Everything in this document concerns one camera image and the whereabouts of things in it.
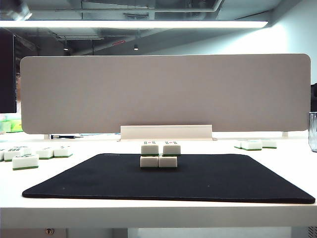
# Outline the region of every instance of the fluorescent light fixture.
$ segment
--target fluorescent light fixture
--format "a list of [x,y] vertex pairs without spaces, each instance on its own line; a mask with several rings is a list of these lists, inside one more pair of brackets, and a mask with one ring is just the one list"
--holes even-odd
[[43,28],[262,28],[267,21],[0,21],[0,27]]

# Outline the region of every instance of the white stand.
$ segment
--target white stand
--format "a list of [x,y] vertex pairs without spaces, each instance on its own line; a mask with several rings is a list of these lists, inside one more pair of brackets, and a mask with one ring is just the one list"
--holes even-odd
[[125,125],[121,140],[212,140],[212,125]]

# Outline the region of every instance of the wall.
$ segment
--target wall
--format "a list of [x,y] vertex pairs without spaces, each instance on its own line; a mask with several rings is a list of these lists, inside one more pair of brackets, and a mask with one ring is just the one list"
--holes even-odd
[[219,36],[151,55],[306,53],[312,59],[312,84],[317,82],[317,0],[302,0],[277,22],[256,31]]

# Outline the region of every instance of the white privacy screen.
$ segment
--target white privacy screen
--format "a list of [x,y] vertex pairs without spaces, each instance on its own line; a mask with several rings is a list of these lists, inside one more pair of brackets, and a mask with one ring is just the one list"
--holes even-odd
[[171,124],[305,130],[310,65],[304,54],[26,57],[22,126],[32,134]]

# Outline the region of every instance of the black mouse pad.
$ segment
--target black mouse pad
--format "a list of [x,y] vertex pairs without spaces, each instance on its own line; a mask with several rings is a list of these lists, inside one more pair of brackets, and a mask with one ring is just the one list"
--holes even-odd
[[246,155],[182,155],[176,169],[141,169],[139,154],[99,154],[25,190],[24,197],[314,203]]

